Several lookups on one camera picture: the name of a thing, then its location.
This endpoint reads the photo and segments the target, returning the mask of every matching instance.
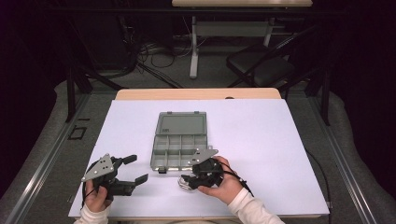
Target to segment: metal frame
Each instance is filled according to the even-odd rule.
[[[309,104],[311,104],[315,116],[317,118],[318,124],[323,131],[323,133],[327,136],[332,155],[337,164],[338,170],[340,171],[341,177],[343,177],[344,182],[346,184],[346,188],[349,191],[350,197],[353,203],[356,206],[356,210],[358,211],[359,215],[361,216],[361,221],[363,224],[376,224],[375,217],[361,191],[361,187],[359,186],[358,182],[356,181],[355,176],[353,175],[352,171],[350,170],[347,160],[344,156],[343,150],[338,145],[334,134],[332,133],[332,128],[329,127],[322,119],[320,110],[320,104],[315,97],[308,98]]]
[[[27,185],[22,196],[16,203],[14,209],[12,209],[10,215],[8,216],[6,224],[22,223],[22,221],[24,220],[27,212],[29,211],[35,200],[35,197],[41,190],[41,187],[44,185],[47,176],[50,174],[52,166],[55,164],[58,156],[61,154],[64,140],[67,138],[70,131],[74,128],[74,124],[76,123],[79,114],[82,112],[89,99],[89,94],[83,94],[81,96],[77,104],[75,116],[71,118],[70,122],[65,123],[62,127],[61,132],[56,138],[56,141],[53,144],[52,148],[49,150],[43,161],[38,166],[35,174],[29,181],[29,184]]]

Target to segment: black chair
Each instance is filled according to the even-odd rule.
[[[317,30],[318,26],[312,26],[286,38],[274,47],[267,48],[263,44],[256,44],[229,55],[227,66],[238,75],[238,79],[229,87],[241,82],[246,82],[250,87],[274,87],[280,81],[290,79],[295,68],[283,57],[309,40]],[[288,92],[289,87],[286,89],[285,98]]]

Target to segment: white tabletop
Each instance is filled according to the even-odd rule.
[[[206,112],[208,144],[230,161],[270,211],[282,217],[329,214],[284,100],[133,100],[112,102],[87,164],[88,168],[106,153],[116,158],[135,154],[137,161],[122,165],[117,179],[134,181],[148,174],[148,182],[136,187],[132,196],[115,196],[110,218],[233,216],[218,199],[180,188],[180,172],[160,175],[151,170],[158,117],[166,111]],[[79,217],[80,191],[70,217]]]

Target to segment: person's hand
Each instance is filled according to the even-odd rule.
[[[230,164],[226,159],[222,158],[221,156],[213,158],[222,163],[221,167],[224,171],[231,172],[230,168],[227,167],[227,165],[230,166]],[[239,191],[241,191],[242,188],[243,187],[241,183],[235,176],[224,174],[223,180],[218,188],[208,188],[205,186],[200,186],[198,187],[198,190],[204,194],[216,197],[228,205],[233,201],[233,199],[236,197]]]
[[[111,205],[110,200],[106,200],[107,189],[100,186],[98,192],[93,187],[92,180],[88,180],[85,186],[85,204],[91,212],[98,213],[105,211],[105,209]]]

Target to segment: compartment organizer box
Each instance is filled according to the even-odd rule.
[[[162,112],[151,154],[153,171],[191,170],[188,161],[197,149],[207,149],[206,112]]]

